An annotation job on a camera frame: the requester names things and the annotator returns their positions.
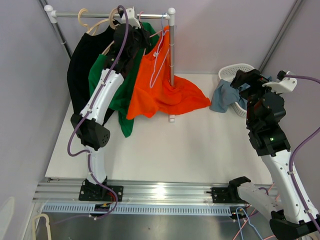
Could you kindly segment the grey-blue t shirt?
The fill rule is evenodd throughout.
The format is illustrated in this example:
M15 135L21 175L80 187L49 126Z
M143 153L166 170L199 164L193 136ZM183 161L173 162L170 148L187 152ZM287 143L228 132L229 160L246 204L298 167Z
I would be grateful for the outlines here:
M221 79L213 92L210 110L218 113L226 113L229 105L238 103L243 110L247 110L247 100L240 95L237 88L231 87L231 83Z

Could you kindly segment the orange t shirt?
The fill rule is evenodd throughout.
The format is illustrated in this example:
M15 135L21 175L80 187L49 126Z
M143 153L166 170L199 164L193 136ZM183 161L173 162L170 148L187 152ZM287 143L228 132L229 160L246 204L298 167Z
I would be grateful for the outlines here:
M157 112L181 115L211 105L210 99L189 80L175 75L171 85L170 78L170 33L166 26L164 36L141 59L126 118L151 118Z

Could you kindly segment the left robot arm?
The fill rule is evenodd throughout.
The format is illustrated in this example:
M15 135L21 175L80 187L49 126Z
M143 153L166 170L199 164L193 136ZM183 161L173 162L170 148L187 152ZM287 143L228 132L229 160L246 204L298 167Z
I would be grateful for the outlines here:
M103 148L111 137L104 126L105 117L114 95L133 70L139 50L150 45L151 34L140 21L117 24L111 29L111 42L101 52L99 80L88 103L70 119L74 128L72 136L77 136L83 145L79 153L86 153L88 157L88 176L79 194L81 201L102 201L118 196L108 186L105 170Z

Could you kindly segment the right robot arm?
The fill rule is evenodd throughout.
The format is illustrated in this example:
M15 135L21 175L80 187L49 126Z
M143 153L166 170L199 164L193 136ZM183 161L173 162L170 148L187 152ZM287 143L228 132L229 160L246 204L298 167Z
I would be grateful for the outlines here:
M319 130L291 151L289 141L279 125L286 115L285 101L281 95L292 92L299 79L319 82L314 77L292 75L282 70L277 75L277 81L268 81L257 69L253 69L248 72L238 70L230 84L234 89L243 84L249 86L240 92L247 99L246 128L249 141L266 165L281 202L273 200L244 176L229 182L227 196L232 202L242 200L251 204L268 220L273 234L279 240L296 240L320 230L320 213L312 204L294 165L298 150Z

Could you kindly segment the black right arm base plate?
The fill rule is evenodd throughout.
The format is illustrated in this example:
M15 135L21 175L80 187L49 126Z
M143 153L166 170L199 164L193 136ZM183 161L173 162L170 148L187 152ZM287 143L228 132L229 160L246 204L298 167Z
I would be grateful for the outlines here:
M212 187L207 194L211 195L215 204L240 204L243 203L234 187Z

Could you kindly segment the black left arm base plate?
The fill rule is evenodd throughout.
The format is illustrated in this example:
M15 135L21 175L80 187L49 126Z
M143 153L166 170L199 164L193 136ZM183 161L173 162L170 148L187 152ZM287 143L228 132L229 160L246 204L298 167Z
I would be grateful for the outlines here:
M124 187L122 185L108 185L108 178L106 178L102 184L105 187L109 187L116 193L119 202L122 201L124 191ZM111 191L101 187L96 183L91 183L87 179L85 179L82 182L78 200L87 202L114 202L116 198Z

